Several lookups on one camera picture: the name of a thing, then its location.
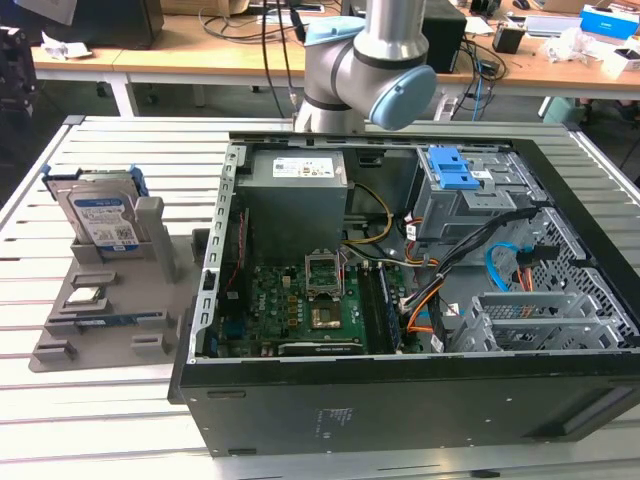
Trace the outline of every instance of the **blue cable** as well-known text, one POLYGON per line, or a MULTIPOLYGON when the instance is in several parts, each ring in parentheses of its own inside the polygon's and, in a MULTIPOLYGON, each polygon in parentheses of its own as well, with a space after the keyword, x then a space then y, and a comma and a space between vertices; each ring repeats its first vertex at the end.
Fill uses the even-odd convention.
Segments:
POLYGON ((476 88, 476 106, 473 108, 472 122, 476 121, 476 115, 478 114, 478 105, 480 104, 480 95, 482 94, 482 65, 477 62, 478 72, 480 73, 480 80, 478 81, 478 87, 476 88))
POLYGON ((484 257, 484 261, 487 264, 487 271, 489 272, 489 276, 491 277, 491 280, 494 281, 494 283, 498 286, 500 290, 502 290, 503 292, 508 292, 509 287, 507 287, 507 284, 502 281, 502 279, 500 278, 500 274, 496 269, 496 266, 493 264, 493 257, 492 257, 493 251, 498 247, 508 248, 509 250, 515 253, 518 253, 521 249, 515 246, 513 243, 498 242, 495 245, 493 245, 489 250, 487 250, 487 253, 484 257))

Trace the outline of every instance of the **hard drive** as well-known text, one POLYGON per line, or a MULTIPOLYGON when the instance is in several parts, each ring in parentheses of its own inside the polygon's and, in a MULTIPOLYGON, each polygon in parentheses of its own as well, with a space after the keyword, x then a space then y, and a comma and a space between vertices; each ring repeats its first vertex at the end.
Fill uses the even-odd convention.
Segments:
POLYGON ((53 167, 42 181, 62 207, 81 245, 95 244, 103 251, 130 251, 148 234, 138 225, 134 208, 148 196, 140 169, 72 171, 53 167))

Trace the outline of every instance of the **black cable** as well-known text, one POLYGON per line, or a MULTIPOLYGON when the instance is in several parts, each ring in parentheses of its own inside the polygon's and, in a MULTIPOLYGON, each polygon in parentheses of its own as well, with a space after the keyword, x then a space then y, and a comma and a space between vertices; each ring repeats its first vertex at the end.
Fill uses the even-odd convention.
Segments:
POLYGON ((276 95, 276 89, 273 86, 273 81, 271 80, 271 73, 269 73, 269 59, 267 58, 267 0, 262 0, 262 60, 264 62, 264 71, 267 75, 267 83, 269 83, 269 88, 271 89, 271 95, 273 95, 273 101, 278 107, 278 113, 280 113, 280 118, 285 118, 284 113, 282 113, 282 108, 280 107, 280 102, 278 101, 278 96, 276 95))
POLYGON ((495 83, 498 80, 501 80, 502 78, 504 78, 504 76, 507 74, 507 65, 504 62, 504 60, 497 55, 496 53, 492 52, 491 50, 483 47, 482 45, 478 45, 477 43, 475 43, 472 40, 468 40, 466 37, 463 39, 463 43, 464 46, 460 47, 460 51, 466 53, 467 55, 469 55, 469 57, 471 58, 471 65, 473 67, 473 77, 471 78, 471 82, 469 83, 467 89, 465 90, 462 99, 460 100, 460 102, 456 105, 456 108, 454 109, 453 113, 451 114, 451 119, 453 120, 453 118, 455 117, 455 115, 458 113, 458 111, 462 110, 467 110, 467 111, 473 111, 474 109, 470 109, 470 108, 466 108, 463 106, 465 100, 467 98, 469 98, 469 92, 471 91, 471 89, 473 88, 473 86, 478 82, 479 77, 482 78, 483 80, 486 80, 487 82, 489 82, 489 94, 487 95, 487 100, 485 100, 485 103, 483 106, 480 107, 480 115, 478 118, 482 118, 482 116, 484 115, 484 112, 487 108, 487 106, 489 106, 489 104, 493 101, 493 98, 495 97, 495 95, 492 93, 493 92, 493 88, 495 87, 495 83), (478 63, 480 62, 480 57, 478 56, 478 48, 480 48, 481 50, 484 50, 485 52, 488 52, 491 56, 493 56, 494 58, 496 58, 500 64, 501 64, 501 69, 498 68, 498 71, 495 72, 495 74, 491 75, 491 74, 487 74, 486 73, 486 69, 483 69, 483 71, 479 71, 478 70, 478 63))
POLYGON ((638 139, 633 143, 633 145, 631 145, 631 148, 629 149, 629 152, 627 152, 627 154, 625 155, 624 159, 622 160, 622 163, 618 167, 620 170, 622 170, 622 168, 627 164, 627 162, 631 158, 631 154, 633 154, 635 149, 638 148, 638 145, 640 145, 640 137, 638 137, 638 139))
POLYGON ((462 104, 467 99, 467 95, 469 95, 469 92, 471 91, 471 89, 473 88, 473 85, 476 83, 476 80, 477 80, 477 67, 476 67, 475 54, 473 52, 471 52, 470 50, 465 49, 465 48, 461 48, 460 51, 466 53, 471 58, 471 63, 473 65, 473 77, 471 78, 471 82, 469 82, 469 85, 467 86, 467 89, 465 90, 464 94, 462 95, 462 99, 460 100, 458 105, 456 105, 456 108, 453 110, 453 113, 451 114, 451 120, 453 120, 453 117, 455 117, 456 114, 458 113, 458 111, 462 108, 462 104))
MULTIPOLYGON (((215 38, 219 38, 220 40, 226 40, 228 42, 233 42, 233 43, 240 43, 240 44, 256 44, 259 43, 262 39, 262 33, 253 33, 250 35, 224 35, 224 32, 227 30, 227 28, 242 28, 246 25, 250 25, 252 23, 256 23, 257 22, 257 18, 249 21, 249 22, 245 22, 242 23, 240 25, 231 25, 229 23, 229 21, 224 18, 224 17, 211 17, 208 18, 207 20, 203 20, 202 18, 202 10, 201 9, 199 15, 199 19, 200 19, 200 25, 202 26, 202 29, 209 35, 211 35, 212 37, 215 38), (209 27, 209 24, 216 21, 216 20, 223 20, 225 22, 225 26, 222 28, 222 30, 220 30, 219 32, 213 30, 212 28, 209 27)), ((287 32, 289 30, 295 30, 295 27, 285 27, 284 31, 287 32)), ((278 32, 278 30, 271 30, 269 32, 267 32, 267 36, 270 36, 270 38, 268 39, 269 43, 272 43, 274 41, 277 41, 277 38, 275 36, 275 34, 278 32)))
MULTIPOLYGON (((464 238, 462 238, 456 245, 451 248, 441 259, 440 263, 436 267, 434 271, 434 279, 438 277, 445 277, 451 268, 458 262, 460 262, 464 257, 467 256, 473 250, 484 245, 489 239, 493 236, 493 234, 503 225, 507 223, 514 222, 517 220, 525 220, 531 219, 535 217, 540 211, 539 207, 527 207, 521 208, 518 210, 514 210, 512 212, 506 212, 497 217, 492 218, 484 225, 481 225, 476 230, 470 232, 464 238)), ((430 293, 429 286, 422 288, 412 295, 405 299, 406 302, 413 303, 420 298, 428 295, 430 293)))
POLYGON ((289 95, 292 95, 293 82, 291 81, 291 69, 289 68, 289 55, 287 54, 287 39, 284 35, 284 25, 282 24, 282 8, 280 7, 280 0, 276 0, 276 8, 278 10, 278 22, 280 23, 280 37, 282 38, 282 53, 284 54, 284 64, 287 68, 287 83, 289 85, 289 95))

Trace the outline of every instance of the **wooden desk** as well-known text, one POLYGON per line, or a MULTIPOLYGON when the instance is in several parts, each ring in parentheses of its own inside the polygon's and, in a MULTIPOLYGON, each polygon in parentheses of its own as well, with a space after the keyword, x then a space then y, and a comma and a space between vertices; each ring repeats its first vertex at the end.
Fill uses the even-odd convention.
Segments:
MULTIPOLYGON (((242 24, 254 17, 234 20, 242 24)), ((211 28, 220 31, 221 20, 213 22, 211 28)), ((268 31, 276 31, 269 25, 268 31)), ((257 24, 246 25, 238 29, 227 29, 226 35, 258 34, 261 27, 257 24)), ((292 31, 287 32, 287 52, 292 77, 295 84, 304 84, 304 47, 297 42, 292 31)), ((286 67, 280 41, 267 45, 269 70, 276 85, 286 85, 286 67)), ((202 78, 208 84, 266 85, 262 46, 233 43, 207 34, 198 18, 193 16, 165 16, 162 35, 154 44, 153 50, 124 50, 113 64, 116 72, 127 72, 132 81, 153 82, 146 74, 169 75, 207 75, 202 78)), ((447 83, 466 83, 471 79, 470 69, 466 73, 441 75, 447 83)), ((179 83, 192 83, 184 80, 179 83)))
POLYGON ((77 60, 56 60, 42 48, 32 47, 31 54, 38 80, 107 82, 111 85, 118 111, 122 116, 138 114, 133 90, 125 74, 114 73, 113 63, 121 48, 92 48, 93 56, 77 60))
MULTIPOLYGON (((535 6, 526 12, 519 11, 511 2, 502 10, 549 15, 536 11, 535 6)), ((251 18, 234 19, 232 23, 240 25, 251 18)), ((219 32, 222 23, 217 20, 210 26, 219 32)), ((267 28, 268 31, 277 31, 273 25, 267 28)), ((259 33, 260 29, 256 23, 250 23, 227 29, 225 33, 249 35, 259 33)), ((292 81, 294 86, 301 87, 304 85, 304 48, 296 41, 292 31, 287 33, 287 38, 292 81)), ((493 37, 478 36, 473 39, 491 49, 493 37)), ((543 42, 541 39, 525 37, 518 54, 501 55, 509 73, 496 85, 496 93, 640 100, 639 73, 626 72, 612 79, 600 70, 599 62, 594 59, 589 59, 587 65, 575 61, 552 64, 539 52, 543 42)), ((287 77, 282 44, 268 44, 267 52, 274 85, 285 86, 287 77)), ((123 116, 137 115, 132 83, 194 85, 197 105, 204 105, 202 85, 268 84, 259 42, 247 45, 215 38, 203 30, 195 16, 166 16, 162 35, 152 50, 96 49, 95 53, 91 59, 59 62, 46 57, 39 48, 34 49, 38 78, 107 81, 112 85, 123 116)), ((489 57, 487 53, 481 53, 481 56, 489 57)), ((440 88, 446 94, 445 102, 447 98, 455 98, 464 91, 472 79, 472 72, 470 60, 462 54, 453 74, 438 75, 440 88)))
MULTIPOLYGON (((501 8, 501 15, 506 11, 513 11, 516 15, 563 15, 540 11, 533 0, 530 3, 531 10, 519 10, 508 2, 501 8)), ((493 51, 493 36, 476 36, 472 39, 493 51)), ((568 96, 573 97, 622 99, 630 95, 630 100, 640 99, 640 74, 637 72, 625 72, 618 78, 611 78, 601 70, 601 62, 594 58, 588 58, 586 64, 579 61, 551 63, 540 51, 544 42, 545 39, 525 35, 517 54, 499 54, 509 72, 497 84, 496 91, 525 96, 561 96, 565 94, 560 91, 569 91, 571 94, 568 96)), ((487 59, 491 57, 485 52, 480 55, 487 59)), ((461 55, 460 62, 471 66, 466 55, 461 55)))

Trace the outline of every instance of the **red wire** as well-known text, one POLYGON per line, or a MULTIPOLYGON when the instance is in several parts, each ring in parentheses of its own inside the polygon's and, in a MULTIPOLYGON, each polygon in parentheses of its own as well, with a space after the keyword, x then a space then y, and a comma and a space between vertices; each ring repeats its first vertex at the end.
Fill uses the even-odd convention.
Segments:
POLYGON ((227 283, 227 286, 224 287, 224 291, 222 292, 223 295, 225 295, 227 293, 227 290, 229 290, 229 287, 231 286, 236 276, 238 275, 238 271, 240 270, 240 265, 242 264, 242 255, 244 253, 242 248, 242 231, 243 230, 244 230, 244 214, 241 213, 240 228, 238 230, 238 263, 236 265, 236 269, 233 271, 233 275, 231 275, 231 278, 229 279, 229 283, 227 283))

